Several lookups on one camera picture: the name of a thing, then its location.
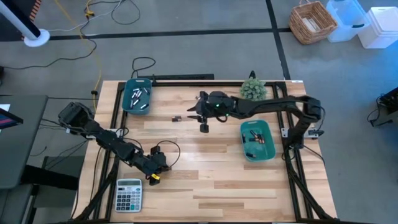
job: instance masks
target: teal plastic tray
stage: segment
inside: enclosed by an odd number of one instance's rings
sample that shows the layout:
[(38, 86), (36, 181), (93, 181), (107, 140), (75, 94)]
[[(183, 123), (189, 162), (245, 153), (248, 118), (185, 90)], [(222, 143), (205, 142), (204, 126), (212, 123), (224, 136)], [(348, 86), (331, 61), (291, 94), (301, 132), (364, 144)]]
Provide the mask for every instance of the teal plastic tray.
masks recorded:
[[(130, 108), (131, 105), (131, 96), (134, 93), (134, 89), (136, 88), (141, 88), (141, 96), (140, 96), (140, 101), (133, 107)], [(149, 95), (143, 90), (145, 88), (146, 90), (149, 91)], [(122, 102), (122, 108), (124, 111), (130, 113), (130, 114), (136, 114), (136, 115), (141, 115), (141, 114), (148, 114), (149, 113), (149, 108), (150, 108), (150, 96), (152, 94), (152, 82), (147, 79), (147, 78), (132, 78), (126, 82), (126, 85), (124, 86), (124, 96), (123, 96), (123, 102)], [(149, 104), (146, 108), (143, 110), (140, 109), (142, 105)]]
[[(254, 138), (250, 131), (254, 131), (256, 134), (262, 134), (265, 144), (259, 144), (258, 141), (250, 142), (249, 139)], [(263, 120), (246, 121), (241, 125), (241, 135), (243, 134), (246, 139), (246, 143), (243, 143), (242, 139), (243, 153), (247, 160), (251, 162), (261, 162), (275, 158), (275, 144), (267, 122)], [(256, 158), (248, 157), (246, 153), (256, 155)]]

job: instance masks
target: white plastic container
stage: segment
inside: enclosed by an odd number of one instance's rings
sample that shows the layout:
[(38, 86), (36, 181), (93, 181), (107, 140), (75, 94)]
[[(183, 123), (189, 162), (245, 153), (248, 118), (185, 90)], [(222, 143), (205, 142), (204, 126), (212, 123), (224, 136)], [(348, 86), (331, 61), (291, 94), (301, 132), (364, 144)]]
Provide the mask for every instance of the white plastic container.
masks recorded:
[(365, 49), (385, 49), (398, 40), (397, 7), (372, 7), (366, 16), (371, 25), (358, 34)]
[(328, 36), (332, 43), (349, 41), (370, 25), (357, 0), (330, 0), (326, 9), (338, 23), (338, 28)]

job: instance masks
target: concrete floor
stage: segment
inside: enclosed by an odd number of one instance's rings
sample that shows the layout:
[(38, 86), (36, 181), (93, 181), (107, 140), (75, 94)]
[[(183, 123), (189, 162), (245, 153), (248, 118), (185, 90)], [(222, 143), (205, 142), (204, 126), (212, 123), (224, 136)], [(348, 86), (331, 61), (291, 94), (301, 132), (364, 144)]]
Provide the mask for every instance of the concrete floor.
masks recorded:
[[(85, 21), (84, 1), (60, 0), (77, 23)], [(296, 1), (273, 0), (279, 28), (287, 21)], [(371, 6), (398, 6), (395, 0), (359, 0), (365, 11)], [(263, 0), (194, 1), (135, 0), (141, 19), (133, 25), (115, 24), (110, 16), (93, 20), (87, 34), (117, 34), (208, 29), (266, 29), (271, 21)], [(102, 14), (111, 6), (93, 6)], [(136, 15), (125, 2), (115, 13), (121, 21)], [(46, 29), (73, 27), (53, 1), (42, 1), (35, 23)], [(76, 35), (54, 32), (53, 35)], [(398, 220), (398, 133), (397, 126), (372, 128), (366, 117), (375, 99), (397, 87), (398, 43), (385, 50), (366, 50), (357, 37), (331, 44), (324, 40), (301, 45), (291, 33), (281, 33), (287, 65), (293, 80), (303, 80), (309, 95), (322, 101), (327, 115), (320, 138), (331, 192), (339, 218), (346, 221), (396, 223)], [(265, 80), (283, 80), (272, 33), (187, 35), (95, 39), (95, 53), (101, 60), (103, 80), (129, 78), (135, 57), (156, 59), (154, 67), (140, 75), (214, 73), (216, 79), (244, 79), (251, 70)], [(0, 64), (10, 67), (44, 65), (59, 57), (88, 53), (81, 40), (52, 40), (31, 49), (22, 42), (0, 42)], [(47, 94), (62, 97), (90, 97), (98, 79), (93, 56), (61, 61), (48, 68), (6, 70), (0, 94)], [(50, 100), (45, 118), (56, 119), (68, 100)], [(91, 101), (83, 101), (92, 106)], [(82, 138), (61, 131), (41, 129), (32, 152), (47, 146), (44, 156), (56, 156)], [(81, 149), (76, 156), (85, 154)], [(29, 164), (41, 165), (43, 157)], [(39, 209), (36, 223), (66, 220), (72, 205)]]

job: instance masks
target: gray calculator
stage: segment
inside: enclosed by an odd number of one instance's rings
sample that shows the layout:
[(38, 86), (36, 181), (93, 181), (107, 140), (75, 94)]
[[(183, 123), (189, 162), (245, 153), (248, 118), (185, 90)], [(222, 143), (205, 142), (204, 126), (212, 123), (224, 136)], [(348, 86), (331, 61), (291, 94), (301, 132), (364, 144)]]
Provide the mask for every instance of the gray calculator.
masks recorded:
[(142, 182), (140, 179), (119, 179), (116, 186), (116, 212), (140, 212)]

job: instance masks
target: wooden tabletop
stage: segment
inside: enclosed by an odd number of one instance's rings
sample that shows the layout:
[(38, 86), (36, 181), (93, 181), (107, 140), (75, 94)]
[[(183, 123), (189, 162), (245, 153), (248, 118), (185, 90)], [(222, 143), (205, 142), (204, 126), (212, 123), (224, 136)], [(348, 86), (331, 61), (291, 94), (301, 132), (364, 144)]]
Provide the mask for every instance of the wooden tabletop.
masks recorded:
[[(95, 120), (103, 128), (111, 122), (119, 81), (105, 81), (101, 90)], [(305, 95), (302, 82), (286, 82), (288, 94)], [(219, 90), (239, 96), (238, 87), (155, 87), (152, 90), (150, 114), (129, 115), (127, 138), (138, 140), (146, 153), (161, 140), (175, 141), (181, 156), (173, 169), (161, 174), (161, 182), (149, 186), (144, 174), (135, 167), (120, 163), (118, 178), (143, 180), (142, 210), (139, 213), (117, 213), (114, 205), (112, 222), (271, 222), (295, 221), (285, 162), (281, 159), (282, 143), (276, 113), (257, 114), (252, 118), (228, 119), (219, 123), (210, 119), (210, 133), (199, 131), (199, 123), (186, 118), (188, 108), (195, 105), (199, 91)], [(271, 88), (267, 98), (273, 98)], [(172, 123), (171, 117), (180, 115), (182, 122)], [(243, 155), (239, 127), (242, 122), (263, 119), (269, 123), (277, 155), (266, 162), (249, 162)], [(320, 153), (317, 140), (305, 140), (306, 146)], [(178, 149), (172, 144), (161, 144), (161, 150), (172, 164)], [(96, 169), (95, 191), (98, 188), (104, 150), (94, 168), (99, 146), (90, 142), (80, 176), (79, 199), (75, 216), (88, 205)], [(335, 207), (322, 161), (306, 150), (301, 150), (309, 191), (331, 216)], [(301, 214), (305, 217), (302, 194), (297, 189)], [(108, 190), (101, 204), (104, 217)]]

